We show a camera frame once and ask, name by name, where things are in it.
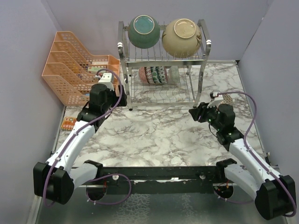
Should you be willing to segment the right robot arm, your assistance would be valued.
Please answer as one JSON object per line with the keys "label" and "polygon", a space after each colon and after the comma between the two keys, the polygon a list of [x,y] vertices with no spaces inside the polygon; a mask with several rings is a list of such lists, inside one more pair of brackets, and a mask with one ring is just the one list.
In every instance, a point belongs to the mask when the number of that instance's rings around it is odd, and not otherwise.
{"label": "right robot arm", "polygon": [[272,168],[244,140],[244,135],[235,127],[235,113],[231,105],[208,107],[207,103],[200,103],[189,113],[194,121],[207,122],[216,129],[218,142],[241,162],[241,165],[232,159],[218,162],[219,168],[214,172],[217,181],[230,180],[237,184],[252,198],[259,214],[266,220],[295,214],[294,180]]}

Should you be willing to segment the steel two-tier dish rack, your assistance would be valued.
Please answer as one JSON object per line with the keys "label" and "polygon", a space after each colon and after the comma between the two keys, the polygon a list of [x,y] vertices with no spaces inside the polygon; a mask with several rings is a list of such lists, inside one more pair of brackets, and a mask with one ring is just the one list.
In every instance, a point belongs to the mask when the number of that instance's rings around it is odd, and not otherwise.
{"label": "steel two-tier dish rack", "polygon": [[[189,58],[170,56],[159,41],[149,49],[140,49],[132,45],[128,38],[128,26],[123,21],[118,23],[118,53],[130,111],[140,106],[177,106],[197,107],[203,89],[203,76],[211,51],[211,38],[206,21],[197,22],[202,43],[195,55]],[[147,84],[138,77],[142,67],[162,66],[169,69],[177,66],[179,81],[167,84]]]}

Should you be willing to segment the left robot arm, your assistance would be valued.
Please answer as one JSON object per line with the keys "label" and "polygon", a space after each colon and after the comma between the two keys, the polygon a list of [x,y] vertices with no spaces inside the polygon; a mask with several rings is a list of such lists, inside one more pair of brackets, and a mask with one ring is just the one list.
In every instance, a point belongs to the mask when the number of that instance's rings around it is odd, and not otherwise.
{"label": "left robot arm", "polygon": [[89,139],[118,106],[127,105],[124,87],[119,85],[120,94],[106,84],[95,84],[90,90],[90,100],[84,105],[70,135],[61,147],[45,162],[33,168],[34,194],[54,203],[66,204],[74,189],[91,182],[100,183],[103,175],[101,163],[87,160],[78,168],[74,161]]}

